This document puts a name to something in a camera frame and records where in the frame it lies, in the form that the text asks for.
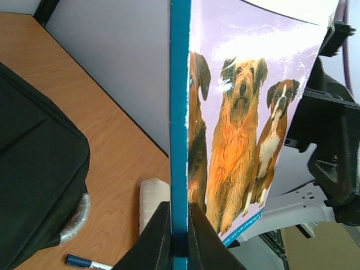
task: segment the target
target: marker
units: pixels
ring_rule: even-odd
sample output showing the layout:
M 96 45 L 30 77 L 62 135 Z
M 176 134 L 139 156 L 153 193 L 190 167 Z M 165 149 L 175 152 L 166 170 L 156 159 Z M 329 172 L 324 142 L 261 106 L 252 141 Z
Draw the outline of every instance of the marker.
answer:
M 66 256 L 65 262 L 69 266 L 78 267 L 78 268 L 87 267 L 87 268 L 98 269 L 98 270 L 111 270 L 113 268 L 110 265 L 97 263 L 92 260 L 88 260 L 88 259 L 74 256 L 71 254 L 68 254 Z

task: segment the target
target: printed dog picture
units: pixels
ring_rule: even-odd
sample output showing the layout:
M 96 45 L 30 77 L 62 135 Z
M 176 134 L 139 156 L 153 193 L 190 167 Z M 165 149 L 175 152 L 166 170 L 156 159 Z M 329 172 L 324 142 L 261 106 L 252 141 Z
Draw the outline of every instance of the printed dog picture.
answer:
M 256 147 L 253 176 L 244 214 L 248 212 L 249 199 L 252 204 L 259 203 L 259 207 L 264 205 L 266 191 L 274 179 L 275 163 L 284 144 L 287 110 L 298 93 L 299 85 L 296 80 L 283 80 L 271 86 L 267 93 L 267 107 L 271 114 Z
M 224 62 L 219 120 L 211 148 L 206 216 L 226 233 L 242 207 L 253 166 L 258 127 L 259 92 L 268 74 L 265 59 Z
M 225 245 L 261 217 L 276 186 L 322 31 L 247 1 L 191 1 L 188 200 Z
M 208 179 L 206 125 L 201 115 L 199 88 L 204 100 L 208 97 L 211 74 L 203 55 L 190 52 L 189 68 L 189 154 L 188 199 L 198 203 L 205 212 L 205 192 Z

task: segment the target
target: long-haired dog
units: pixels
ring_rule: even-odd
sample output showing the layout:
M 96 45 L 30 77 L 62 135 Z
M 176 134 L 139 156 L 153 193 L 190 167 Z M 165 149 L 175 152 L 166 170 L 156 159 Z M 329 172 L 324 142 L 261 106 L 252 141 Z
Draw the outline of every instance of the long-haired dog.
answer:
M 208 156 L 206 152 L 206 125 L 200 108 L 199 88 L 204 100 L 208 97 L 210 70 L 203 55 L 190 52 L 189 92 L 189 156 L 188 156 L 188 198 L 198 203 L 205 212 L 205 192 L 208 178 Z
M 259 91 L 268 73 L 265 59 L 224 62 L 219 120 L 214 130 L 206 216 L 225 234 L 242 207 L 257 140 Z

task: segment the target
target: desk surface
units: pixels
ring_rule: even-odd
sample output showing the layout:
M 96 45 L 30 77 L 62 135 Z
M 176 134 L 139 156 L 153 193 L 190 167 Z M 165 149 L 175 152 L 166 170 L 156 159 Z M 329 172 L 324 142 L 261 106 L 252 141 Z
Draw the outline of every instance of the desk surface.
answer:
M 0 13 L 0 61 L 48 96 L 91 147 L 91 213 L 79 235 L 17 269 L 61 270 L 72 253 L 115 264 L 138 239 L 139 183 L 169 181 L 168 158 L 30 16 Z

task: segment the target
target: paper towel roll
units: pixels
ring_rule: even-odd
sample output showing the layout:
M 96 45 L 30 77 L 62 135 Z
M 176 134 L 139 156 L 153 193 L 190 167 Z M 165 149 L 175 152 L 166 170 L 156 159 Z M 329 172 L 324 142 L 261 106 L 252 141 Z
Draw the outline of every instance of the paper towel roll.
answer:
M 170 201 L 170 185 L 157 179 L 145 180 L 140 186 L 139 234 L 162 201 Z

